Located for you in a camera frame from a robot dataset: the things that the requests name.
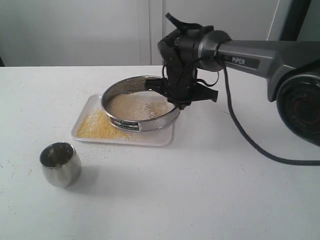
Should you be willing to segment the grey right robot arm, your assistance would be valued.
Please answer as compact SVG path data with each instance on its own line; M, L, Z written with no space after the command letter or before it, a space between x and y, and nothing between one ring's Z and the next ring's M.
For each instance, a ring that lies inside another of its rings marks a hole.
M232 40L212 26L192 24L172 31L158 43L166 78L145 87L179 109L195 101L216 101L218 93L197 78L197 69L223 67L262 77L267 99L276 102L284 124L302 139L320 143L320 44L317 41Z

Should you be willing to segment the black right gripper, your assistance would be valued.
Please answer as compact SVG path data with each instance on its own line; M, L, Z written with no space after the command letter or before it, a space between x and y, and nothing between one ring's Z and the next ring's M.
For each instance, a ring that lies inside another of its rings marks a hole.
M216 103L219 92L198 83L197 79L198 46L207 33L199 30L181 33L175 29L164 37L157 46L165 63L167 78L148 78L144 83L145 89L166 97L173 104L207 100Z

